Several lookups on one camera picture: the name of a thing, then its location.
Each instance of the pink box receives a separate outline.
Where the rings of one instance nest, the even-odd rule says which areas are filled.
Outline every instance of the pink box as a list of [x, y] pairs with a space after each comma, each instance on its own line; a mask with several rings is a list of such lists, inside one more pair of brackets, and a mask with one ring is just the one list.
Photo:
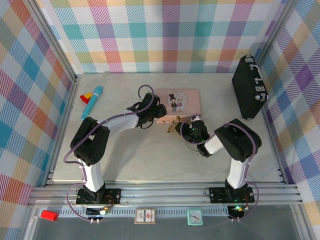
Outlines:
[[201, 114], [198, 89], [157, 89], [155, 94], [167, 111], [166, 116], [156, 120], [158, 124], [173, 123], [177, 117]]

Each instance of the briefcase handle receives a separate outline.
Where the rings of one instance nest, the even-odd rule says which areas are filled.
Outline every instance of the briefcase handle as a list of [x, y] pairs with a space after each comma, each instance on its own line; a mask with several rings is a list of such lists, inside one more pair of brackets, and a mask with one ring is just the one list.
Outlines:
[[254, 80], [255, 80], [255, 83], [258, 84], [258, 81], [262, 81], [262, 74], [260, 72], [260, 68], [258, 65], [255, 65], [255, 64], [250, 64], [250, 69], [253, 71], [254, 68], [256, 68], [258, 70], [258, 73], [259, 73], [259, 77], [256, 77]]

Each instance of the metal bracket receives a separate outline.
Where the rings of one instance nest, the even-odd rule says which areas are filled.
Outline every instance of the metal bracket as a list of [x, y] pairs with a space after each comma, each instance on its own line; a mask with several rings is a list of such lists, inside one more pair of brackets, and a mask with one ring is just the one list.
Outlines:
[[75, 204], [77, 205], [108, 205], [110, 204], [110, 197], [111, 199], [113, 199], [114, 201], [114, 205], [119, 205], [120, 204], [120, 199], [121, 199], [121, 189], [120, 188], [106, 188], [105, 189], [105, 197], [103, 198], [103, 201], [97, 203], [94, 202], [90, 199], [90, 197], [88, 196], [88, 194], [85, 192], [84, 189], [79, 189], [77, 191], [77, 197], [76, 197], [76, 201]]
[[245, 204], [247, 202], [251, 204], [255, 202], [252, 187], [247, 187], [242, 195], [233, 199], [230, 199], [225, 193], [224, 187], [210, 187], [209, 196], [212, 204]]

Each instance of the red block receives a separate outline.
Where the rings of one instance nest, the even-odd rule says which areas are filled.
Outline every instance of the red block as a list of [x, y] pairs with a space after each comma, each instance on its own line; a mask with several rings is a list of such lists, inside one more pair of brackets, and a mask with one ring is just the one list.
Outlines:
[[48, 219], [50, 221], [56, 221], [57, 218], [58, 218], [58, 215], [59, 215], [58, 213], [44, 210], [44, 211], [42, 211], [40, 217], [43, 218], [43, 219]]

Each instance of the marble surface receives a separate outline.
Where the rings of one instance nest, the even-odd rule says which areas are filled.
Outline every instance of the marble surface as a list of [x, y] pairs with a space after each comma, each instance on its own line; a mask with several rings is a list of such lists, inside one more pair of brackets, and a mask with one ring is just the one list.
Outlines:
[[[241, 118], [231, 79], [232, 73], [151, 73], [151, 74], [85, 74], [80, 82], [66, 134], [62, 143], [53, 180], [82, 180], [77, 165], [63, 163], [70, 142], [81, 125], [85, 104], [80, 95], [93, 91], [97, 85], [104, 92], [90, 116], [106, 119], [122, 113], [139, 101], [142, 84], [156, 89], [199, 89], [202, 120], [210, 134], [223, 124], [239, 118], [262, 139], [262, 147], [251, 162], [248, 180], [278, 182], [279, 175], [269, 143], [262, 113], [253, 120]], [[149, 91], [143, 88], [144, 96]], [[129, 129], [109, 138], [101, 160], [106, 181], [213, 181], [224, 182], [229, 174], [231, 157], [225, 149], [209, 158], [186, 147], [178, 133], [166, 133], [168, 124], [154, 123], [148, 129]], [[68, 160], [75, 160], [71, 155]]]

